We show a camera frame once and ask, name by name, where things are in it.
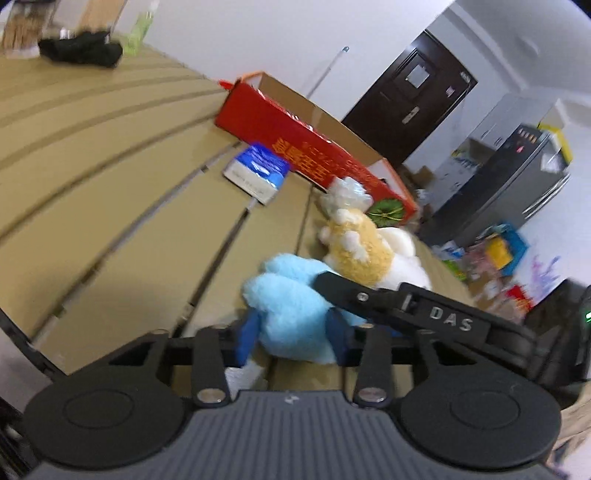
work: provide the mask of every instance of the black bag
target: black bag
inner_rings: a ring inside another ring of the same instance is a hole
[[[107,43],[109,35],[108,31],[82,32],[68,40],[44,39],[39,42],[39,50],[52,61],[114,68],[123,48],[119,42]]]

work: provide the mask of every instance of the yellow plush toy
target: yellow plush toy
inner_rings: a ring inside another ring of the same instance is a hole
[[[320,231],[328,246],[324,263],[359,284],[397,290],[402,282],[431,289],[415,256],[413,239],[399,228],[380,228],[357,209],[339,209]]]

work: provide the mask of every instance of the green decoration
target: green decoration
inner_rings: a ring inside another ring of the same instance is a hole
[[[374,203],[365,213],[378,228],[397,226],[406,215],[406,209],[398,199],[384,199]]]

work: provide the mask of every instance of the black refrigerator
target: black refrigerator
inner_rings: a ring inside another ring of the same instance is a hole
[[[567,163],[550,134],[520,125],[476,174],[424,223],[427,245],[454,240],[468,247],[487,227],[515,229],[538,213],[569,179]]]

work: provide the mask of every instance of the stuffed animal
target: stuffed animal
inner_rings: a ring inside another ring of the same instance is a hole
[[[243,296],[261,317],[259,339],[271,355],[320,364],[335,362],[326,339],[326,313],[333,305],[311,285],[317,275],[333,271],[319,260],[277,255],[263,265],[264,273],[247,281]],[[343,311],[350,325],[365,323]]]
[[[431,281],[415,256],[411,235],[400,228],[377,228],[357,209],[339,209],[320,231],[329,248],[324,263],[370,288],[397,290],[411,283],[431,290]]]

